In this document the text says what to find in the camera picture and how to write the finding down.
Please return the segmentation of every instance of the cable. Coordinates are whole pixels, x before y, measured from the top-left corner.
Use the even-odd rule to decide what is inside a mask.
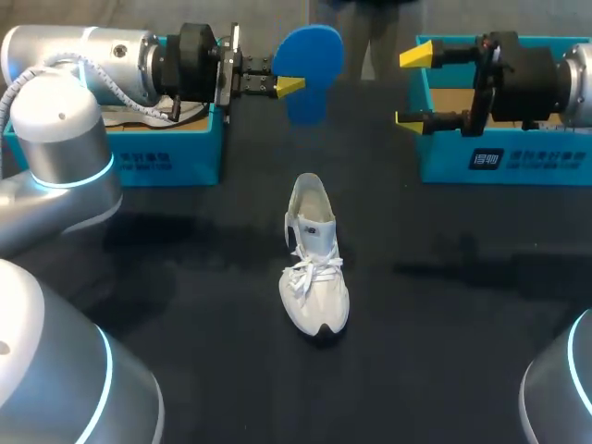
[[[4,135],[4,130],[6,127],[6,123],[8,123],[8,117],[10,114],[10,106],[17,98],[22,87],[28,81],[33,80],[39,74],[43,74],[44,72],[59,72],[60,74],[68,74],[67,72],[60,71],[59,69],[52,68],[52,65],[56,64],[57,62],[65,61],[65,60],[75,60],[79,62],[83,62],[85,66],[92,69],[101,80],[105,83],[107,88],[126,106],[130,107],[134,111],[139,113],[143,113],[146,116],[155,117],[155,118],[162,118],[163,120],[169,121],[168,115],[166,113],[161,113],[152,108],[148,108],[146,106],[142,106],[127,96],[121,88],[119,88],[116,83],[111,79],[111,77],[102,69],[97,63],[92,61],[89,57],[85,55],[81,55],[78,53],[59,53],[53,55],[46,59],[43,62],[43,66],[39,67],[30,67],[23,71],[6,89],[2,99],[0,99],[0,180],[4,178],[4,162],[2,156],[2,137]]]
[[[119,88],[117,86],[117,84],[113,81],[113,79],[111,79],[111,77],[109,77],[109,75],[105,72],[105,70],[102,69],[99,66],[99,64],[95,63],[93,60],[91,60],[86,55],[81,55],[78,53],[59,53],[59,54],[53,55],[53,56],[49,57],[48,59],[46,59],[43,64],[48,67],[51,67],[55,63],[61,62],[64,60],[76,60],[76,61],[84,62],[84,65],[86,65],[88,68],[92,69],[101,78],[101,80],[106,85],[106,87],[109,88],[109,90],[117,97],[117,99],[119,99],[124,105],[128,106],[129,108],[133,109],[134,111],[137,111],[139,113],[143,113],[146,116],[155,117],[155,118],[162,118],[163,120],[168,120],[167,113],[161,113],[160,111],[157,111],[153,108],[148,108],[146,106],[142,106],[142,105],[138,104],[137,102],[134,102],[133,100],[131,100],[130,97],[127,94],[125,94],[121,90],[121,88]]]
[[[156,105],[157,109],[164,110],[168,109],[165,106],[168,98],[161,100]],[[121,111],[121,106],[103,107],[103,120],[105,121],[106,127],[115,127],[118,125],[142,125],[151,130],[170,130],[181,125],[186,125],[200,118],[207,117],[207,109],[204,109],[204,104],[195,102],[181,102],[181,113],[179,115],[179,122],[169,123],[162,119],[155,119],[153,117],[146,117],[142,114],[130,111]]]

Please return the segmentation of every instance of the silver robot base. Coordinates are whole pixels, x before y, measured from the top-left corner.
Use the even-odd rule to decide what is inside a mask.
[[[0,260],[0,442],[159,444],[163,396],[131,353]]]
[[[524,373],[518,409],[530,444],[592,439],[592,311],[540,354]]]

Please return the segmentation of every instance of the black table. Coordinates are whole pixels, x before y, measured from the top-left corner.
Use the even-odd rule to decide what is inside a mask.
[[[524,443],[518,388],[592,286],[592,191],[424,185],[392,112],[404,85],[340,85],[329,118],[233,110],[223,182],[126,191],[104,227],[15,262],[155,373],[170,443]],[[283,216],[324,181],[351,295],[319,349],[286,317]]]

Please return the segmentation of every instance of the white sneaker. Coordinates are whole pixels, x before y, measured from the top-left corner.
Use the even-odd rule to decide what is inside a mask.
[[[301,261],[284,270],[279,293],[292,322],[313,337],[333,336],[348,320],[350,296],[343,280],[336,222],[323,182],[315,174],[296,179],[285,235],[294,230]]]

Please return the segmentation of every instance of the dark pants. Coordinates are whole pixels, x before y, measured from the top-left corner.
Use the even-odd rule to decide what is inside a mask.
[[[359,80],[368,44],[377,80],[392,78],[399,24],[397,5],[374,6],[355,1],[310,0],[311,23],[332,26],[345,47],[342,78]]]

